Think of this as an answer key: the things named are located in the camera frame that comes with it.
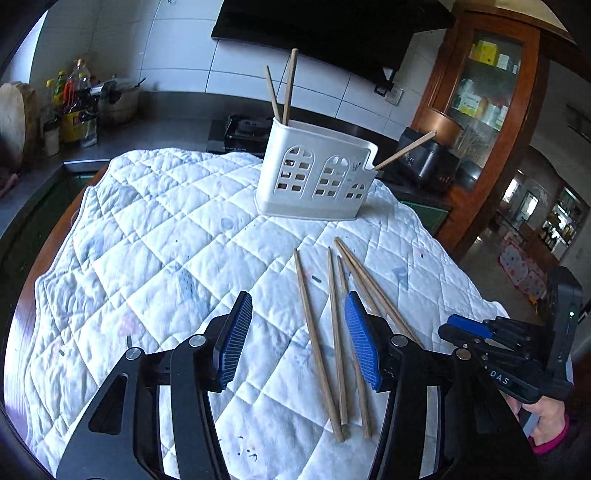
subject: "pink sleeve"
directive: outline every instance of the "pink sleeve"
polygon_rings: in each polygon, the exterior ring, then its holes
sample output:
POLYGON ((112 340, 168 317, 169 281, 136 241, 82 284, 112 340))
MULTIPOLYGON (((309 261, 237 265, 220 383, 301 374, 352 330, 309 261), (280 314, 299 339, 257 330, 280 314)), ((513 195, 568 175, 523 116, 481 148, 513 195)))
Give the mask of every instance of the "pink sleeve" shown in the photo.
POLYGON ((562 432, 560 432, 554 440, 550 440, 549 442, 542 443, 542 445, 536 445, 534 443, 534 439, 532 437, 530 437, 529 441, 530 441, 530 445, 531 445, 531 448, 534 451, 534 453, 536 455, 543 455, 543 454, 548 453, 549 451, 553 450, 554 448, 556 448, 556 446, 560 442, 562 442, 562 440, 564 440, 564 437, 566 437, 566 433, 569 431, 569 425, 570 425, 569 416, 567 414, 565 414, 564 415, 564 428, 562 429, 562 432))

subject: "glass cabinet door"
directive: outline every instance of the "glass cabinet door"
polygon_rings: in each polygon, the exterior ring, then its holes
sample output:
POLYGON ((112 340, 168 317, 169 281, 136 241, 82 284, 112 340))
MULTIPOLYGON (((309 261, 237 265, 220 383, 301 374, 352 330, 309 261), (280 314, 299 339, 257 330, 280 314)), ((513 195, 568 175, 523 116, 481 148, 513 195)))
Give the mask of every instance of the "glass cabinet door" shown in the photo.
POLYGON ((476 30, 446 114, 463 132, 453 149, 460 159, 456 184, 472 191, 486 165, 517 84, 523 45, 476 30))

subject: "electrical outlet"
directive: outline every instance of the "electrical outlet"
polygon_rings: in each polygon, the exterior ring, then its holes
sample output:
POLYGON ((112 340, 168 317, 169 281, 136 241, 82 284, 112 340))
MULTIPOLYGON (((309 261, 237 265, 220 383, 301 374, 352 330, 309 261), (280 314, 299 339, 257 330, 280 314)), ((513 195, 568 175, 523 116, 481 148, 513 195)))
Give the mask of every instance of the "electrical outlet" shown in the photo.
POLYGON ((388 93, 386 93, 386 101, 391 103, 392 105, 398 105, 400 101, 400 97, 404 93, 404 90, 398 87, 392 87, 388 93))

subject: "human hand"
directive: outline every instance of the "human hand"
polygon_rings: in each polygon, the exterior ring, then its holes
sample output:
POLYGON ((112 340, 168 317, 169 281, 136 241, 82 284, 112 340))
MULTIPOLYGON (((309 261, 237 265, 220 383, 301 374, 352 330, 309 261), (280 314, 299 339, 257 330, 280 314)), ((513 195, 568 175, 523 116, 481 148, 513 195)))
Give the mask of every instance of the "human hand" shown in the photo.
POLYGON ((532 405, 524 404, 523 408, 540 416, 531 435, 536 446, 554 440, 564 430, 566 425, 564 402, 542 397, 532 405))

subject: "blue gripper pad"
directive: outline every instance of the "blue gripper pad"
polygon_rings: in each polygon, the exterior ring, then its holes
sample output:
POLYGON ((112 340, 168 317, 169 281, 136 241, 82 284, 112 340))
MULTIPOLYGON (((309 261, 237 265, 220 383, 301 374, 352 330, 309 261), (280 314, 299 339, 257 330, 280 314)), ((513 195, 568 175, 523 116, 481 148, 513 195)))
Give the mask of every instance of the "blue gripper pad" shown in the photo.
POLYGON ((244 347, 246 334, 252 320, 252 297, 250 294, 245 293, 245 295, 239 296, 236 302, 240 303, 234 305, 230 312, 232 325, 220 352, 220 370, 217 373, 217 380, 221 383, 222 389, 234 380, 242 347, 244 347))
POLYGON ((486 325, 481 324, 475 320, 467 319, 460 315, 450 315, 447 319, 447 324, 453 327, 457 327, 465 332, 478 335, 482 338, 492 338, 492 332, 486 325))
POLYGON ((345 300, 345 319, 349 327, 355 354, 361 367, 361 373, 371 388, 377 390, 382 383, 379 372, 378 351, 368 330, 367 312, 357 295, 352 291, 345 300))

